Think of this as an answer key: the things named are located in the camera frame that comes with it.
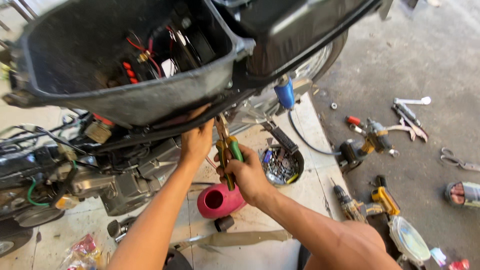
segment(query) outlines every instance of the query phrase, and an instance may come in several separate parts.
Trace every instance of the forearm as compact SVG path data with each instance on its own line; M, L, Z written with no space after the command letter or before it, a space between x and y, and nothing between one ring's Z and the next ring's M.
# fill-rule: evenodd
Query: forearm
M180 164L121 242L109 269L160 269L178 212L197 168Z
M278 191L259 200L257 207L298 239L326 269L397 269L386 252L341 222L312 211Z

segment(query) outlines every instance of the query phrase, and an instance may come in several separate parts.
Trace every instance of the scissors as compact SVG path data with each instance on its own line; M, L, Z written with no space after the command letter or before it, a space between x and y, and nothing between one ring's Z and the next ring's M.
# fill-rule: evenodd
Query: scissors
M464 170L480 172L480 165L463 162L463 160L455 157L455 154L453 153L452 150L446 147L442 148L442 155L440 156L440 160L448 165L460 166Z

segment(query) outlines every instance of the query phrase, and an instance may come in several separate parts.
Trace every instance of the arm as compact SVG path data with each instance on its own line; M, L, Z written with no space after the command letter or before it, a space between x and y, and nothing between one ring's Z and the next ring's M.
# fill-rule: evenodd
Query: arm
M181 205L195 173L212 147L212 129L213 119L182 134L177 169L128 231L108 269L157 270L163 267Z
M257 154L245 146L239 148L245 163L229 160L225 172L235 175L243 198L282 225L316 259L324 262L326 269L400 269L370 239L278 192L267 181ZM217 172L224 182L223 170L218 168Z

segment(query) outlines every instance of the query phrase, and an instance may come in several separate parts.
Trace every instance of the black plastic storage bin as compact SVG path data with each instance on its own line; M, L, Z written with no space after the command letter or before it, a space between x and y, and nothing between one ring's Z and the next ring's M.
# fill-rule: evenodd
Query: black plastic storage bin
M108 88L111 70L136 50L126 33L146 40L171 22L179 5L202 27L216 56L169 78ZM3 99L24 108L85 109L126 127L143 126L224 91L233 62L254 46L229 29L210 0L70 0L25 27L12 49L12 93Z

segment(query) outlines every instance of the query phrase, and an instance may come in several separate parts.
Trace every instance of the blue shock absorber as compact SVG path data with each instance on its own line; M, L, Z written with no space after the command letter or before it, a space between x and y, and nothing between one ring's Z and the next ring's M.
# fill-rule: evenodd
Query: blue shock absorber
M295 105L295 97L293 96L292 79L284 75L274 89L280 104L282 104L285 109L293 108L293 105Z

